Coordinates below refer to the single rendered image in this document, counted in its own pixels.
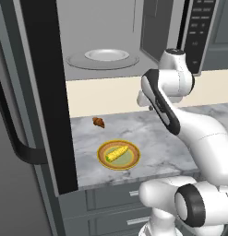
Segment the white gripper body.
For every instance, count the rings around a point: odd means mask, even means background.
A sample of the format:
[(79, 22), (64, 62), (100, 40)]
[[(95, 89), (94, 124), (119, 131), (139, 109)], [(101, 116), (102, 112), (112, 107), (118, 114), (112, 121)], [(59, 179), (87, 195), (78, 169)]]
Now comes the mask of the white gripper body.
[(141, 90), (138, 92), (137, 104), (139, 107), (150, 106), (150, 102), (148, 98), (145, 96), (145, 94)]

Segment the yellow corn cob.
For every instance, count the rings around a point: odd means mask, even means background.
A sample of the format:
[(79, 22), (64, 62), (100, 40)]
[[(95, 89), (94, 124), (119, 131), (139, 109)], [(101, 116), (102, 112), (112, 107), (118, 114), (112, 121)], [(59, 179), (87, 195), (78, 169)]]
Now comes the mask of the yellow corn cob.
[(108, 153), (105, 158), (108, 162), (113, 162), (128, 151), (128, 146), (121, 146), (114, 151)]

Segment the grey microwave oven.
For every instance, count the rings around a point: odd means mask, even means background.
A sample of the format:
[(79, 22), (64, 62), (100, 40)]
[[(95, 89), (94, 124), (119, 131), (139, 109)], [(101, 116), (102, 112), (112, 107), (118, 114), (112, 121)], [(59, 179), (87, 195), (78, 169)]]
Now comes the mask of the grey microwave oven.
[[(220, 0), (57, 0), (67, 80), (140, 77), (156, 68), (167, 48), (186, 52), (186, 64), (201, 73)], [(137, 64), (115, 70), (70, 66), (73, 53), (119, 49)]]

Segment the black microwave door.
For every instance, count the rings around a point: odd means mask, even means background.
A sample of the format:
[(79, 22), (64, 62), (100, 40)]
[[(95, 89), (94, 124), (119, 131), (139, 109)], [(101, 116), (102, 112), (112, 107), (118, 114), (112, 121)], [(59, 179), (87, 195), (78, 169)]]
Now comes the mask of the black microwave door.
[(48, 161), (17, 157), (0, 112), (0, 236), (78, 236), (66, 217), (78, 177), (56, 0), (0, 0), (0, 81), (19, 140)]

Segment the brown croissant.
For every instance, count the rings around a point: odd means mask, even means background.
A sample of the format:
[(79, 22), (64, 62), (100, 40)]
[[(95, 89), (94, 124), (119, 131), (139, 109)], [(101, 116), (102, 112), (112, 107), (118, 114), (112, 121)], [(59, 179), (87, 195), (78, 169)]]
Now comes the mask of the brown croissant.
[(94, 125), (97, 125), (101, 128), (104, 128), (105, 127), (105, 124), (104, 124), (104, 121), (102, 118), (98, 118), (98, 117), (93, 117), (92, 118), (92, 121), (93, 121), (93, 124)]

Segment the white plate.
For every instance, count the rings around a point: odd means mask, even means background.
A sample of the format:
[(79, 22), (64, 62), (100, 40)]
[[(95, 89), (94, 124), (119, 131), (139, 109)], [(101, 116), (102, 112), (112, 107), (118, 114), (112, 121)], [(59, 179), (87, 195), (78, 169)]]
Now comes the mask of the white plate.
[(115, 62), (127, 59), (129, 57), (129, 53), (117, 49), (95, 49), (86, 52), (85, 57), (93, 61)]

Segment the yellow and green plate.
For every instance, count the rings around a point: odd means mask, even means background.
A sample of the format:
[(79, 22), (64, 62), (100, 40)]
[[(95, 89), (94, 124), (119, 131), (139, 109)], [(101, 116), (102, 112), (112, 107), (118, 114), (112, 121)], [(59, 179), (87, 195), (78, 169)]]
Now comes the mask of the yellow and green plate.
[[(108, 162), (105, 156), (121, 146), (128, 146), (128, 151), (113, 162)], [(136, 145), (127, 140), (114, 139), (106, 141), (99, 146), (97, 149), (97, 159), (105, 168), (115, 171), (124, 171), (138, 164), (140, 151)]]

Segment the grey glass turntable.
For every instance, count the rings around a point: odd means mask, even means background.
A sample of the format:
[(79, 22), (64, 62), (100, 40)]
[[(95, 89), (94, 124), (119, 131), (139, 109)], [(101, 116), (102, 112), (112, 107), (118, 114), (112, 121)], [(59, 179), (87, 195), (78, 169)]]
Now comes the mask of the grey glass turntable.
[(73, 53), (68, 56), (66, 62), (70, 66), (74, 66), (80, 69), (87, 70), (115, 70), (128, 68), (135, 65), (139, 61), (139, 57), (136, 54), (129, 53), (129, 57), (125, 60), (115, 61), (115, 62), (99, 62), (93, 61), (85, 57), (86, 52)]

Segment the grey drawer front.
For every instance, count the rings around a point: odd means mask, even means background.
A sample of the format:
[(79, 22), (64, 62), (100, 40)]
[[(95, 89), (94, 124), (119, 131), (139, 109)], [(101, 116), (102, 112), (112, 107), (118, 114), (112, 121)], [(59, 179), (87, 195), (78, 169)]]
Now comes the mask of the grey drawer front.
[(145, 223), (130, 225), (126, 221), (134, 218), (144, 218), (150, 216), (150, 208), (137, 208), (122, 212), (107, 214), (103, 217), (97, 217), (89, 220), (90, 236), (103, 236), (105, 234), (117, 233), (126, 230), (139, 229)]
[(129, 192), (138, 191), (139, 186), (140, 183), (127, 183), (86, 190), (87, 209), (96, 210), (137, 203), (138, 196), (131, 197)]

